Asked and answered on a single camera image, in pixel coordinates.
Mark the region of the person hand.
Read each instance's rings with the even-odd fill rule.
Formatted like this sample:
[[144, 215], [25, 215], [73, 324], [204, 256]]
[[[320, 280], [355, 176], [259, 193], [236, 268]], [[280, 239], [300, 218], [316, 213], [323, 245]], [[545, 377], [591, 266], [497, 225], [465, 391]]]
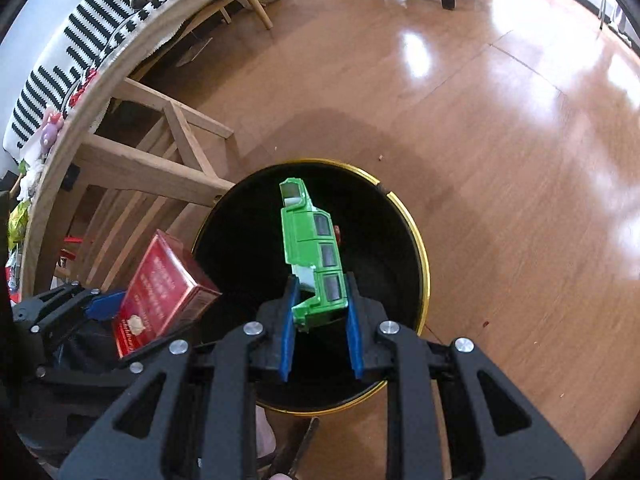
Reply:
[[259, 405], [255, 408], [255, 422], [258, 470], [266, 472], [268, 479], [291, 480], [292, 477], [283, 472], [268, 471], [268, 468], [278, 456], [278, 445], [276, 434], [270, 425], [266, 411]]

